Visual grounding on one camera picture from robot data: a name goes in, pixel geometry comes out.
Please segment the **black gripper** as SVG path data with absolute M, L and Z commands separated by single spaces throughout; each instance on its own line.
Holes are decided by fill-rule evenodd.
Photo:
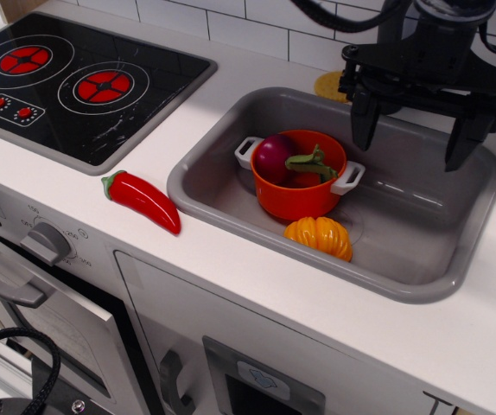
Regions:
M 474 31 L 420 19 L 415 32 L 398 41 L 349 45 L 339 89 L 352 101 L 353 142 L 372 143 L 384 104 L 456 118 L 445 155 L 445 171 L 458 170 L 496 131 L 496 66 L 472 51 Z

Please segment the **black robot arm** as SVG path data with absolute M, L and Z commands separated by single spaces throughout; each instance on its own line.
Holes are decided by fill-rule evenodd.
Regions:
M 495 1 L 414 1 L 419 13 L 406 38 L 343 48 L 339 90 L 352 103 L 353 142 L 371 146 L 385 105 L 454 119 L 445 169 L 459 169 L 496 132 L 496 67 L 472 50 L 487 39 Z

